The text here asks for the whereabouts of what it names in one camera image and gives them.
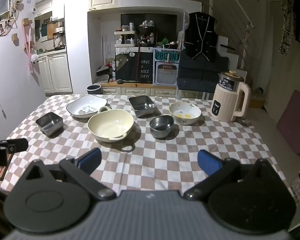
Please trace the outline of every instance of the wooden shelf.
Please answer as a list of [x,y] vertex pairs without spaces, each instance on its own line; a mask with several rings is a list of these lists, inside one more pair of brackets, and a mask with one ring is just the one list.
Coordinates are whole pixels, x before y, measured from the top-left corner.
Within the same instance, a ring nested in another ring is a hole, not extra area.
[[[109,82],[108,84],[100,84],[101,87],[123,87],[123,88],[135,88],[135,83],[123,83],[121,85],[117,84],[116,81]],[[161,89],[176,89],[176,87],[166,87],[166,86],[154,86],[149,83],[137,83],[138,88],[161,88]]]

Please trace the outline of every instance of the checkered tablecloth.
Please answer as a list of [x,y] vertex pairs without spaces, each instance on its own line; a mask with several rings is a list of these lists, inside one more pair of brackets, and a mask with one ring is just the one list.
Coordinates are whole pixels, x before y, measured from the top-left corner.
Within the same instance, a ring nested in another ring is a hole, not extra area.
[[[241,163],[254,163],[266,158],[285,180],[274,157],[260,135],[247,120],[219,122],[208,113],[210,101],[151,97],[162,114],[169,114],[169,106],[177,101],[190,102],[202,111],[202,118],[191,126],[174,124],[174,130],[158,140],[151,136],[152,118],[138,119],[131,108],[130,96],[102,95],[111,108],[127,110],[134,117],[132,131],[116,143],[97,142],[88,131],[87,120],[75,120],[66,110],[67,104],[82,95],[56,95],[48,98],[10,134],[9,138],[27,138],[26,152],[13,156],[0,187],[10,191],[28,164],[41,159],[45,164],[57,163],[66,157],[79,157],[94,147],[102,152],[101,165],[91,174],[98,181],[119,193],[124,189],[186,191],[206,178],[199,168],[197,154],[205,149],[222,159],[231,157]],[[39,130],[35,121],[42,115],[54,112],[64,119],[66,129],[54,139]]]

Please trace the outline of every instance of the kettle handle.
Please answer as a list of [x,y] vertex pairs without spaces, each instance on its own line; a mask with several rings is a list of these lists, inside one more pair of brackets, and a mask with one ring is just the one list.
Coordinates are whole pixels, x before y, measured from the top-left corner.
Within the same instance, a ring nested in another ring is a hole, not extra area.
[[[242,110],[238,111],[237,109],[241,102],[242,93],[244,93]],[[237,102],[235,103],[235,108],[234,108],[236,111],[234,111],[233,116],[232,116],[233,121],[236,116],[242,117],[247,113],[247,110],[249,107],[249,102],[250,102],[250,95],[251,95],[250,87],[246,83],[240,82],[239,86],[238,86],[238,98],[237,98]]]

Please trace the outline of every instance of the floral ceramic bowl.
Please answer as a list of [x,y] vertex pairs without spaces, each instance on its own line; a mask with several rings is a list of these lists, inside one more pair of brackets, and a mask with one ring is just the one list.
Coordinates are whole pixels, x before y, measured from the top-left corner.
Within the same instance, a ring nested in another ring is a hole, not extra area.
[[194,124],[201,116],[199,107],[186,102],[174,103],[169,107],[169,110],[175,122],[182,125]]

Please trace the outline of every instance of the drawer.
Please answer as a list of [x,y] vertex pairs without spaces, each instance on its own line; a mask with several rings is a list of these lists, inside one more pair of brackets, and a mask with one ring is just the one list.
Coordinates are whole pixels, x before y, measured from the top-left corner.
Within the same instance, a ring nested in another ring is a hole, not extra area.
[[151,88],[152,97],[175,97],[175,89]]
[[181,98],[197,98],[202,99],[202,92],[198,91],[190,91],[190,90],[182,90]]
[[104,95],[121,95],[121,88],[117,87],[103,87]]
[[123,95],[149,96],[150,88],[121,88]]

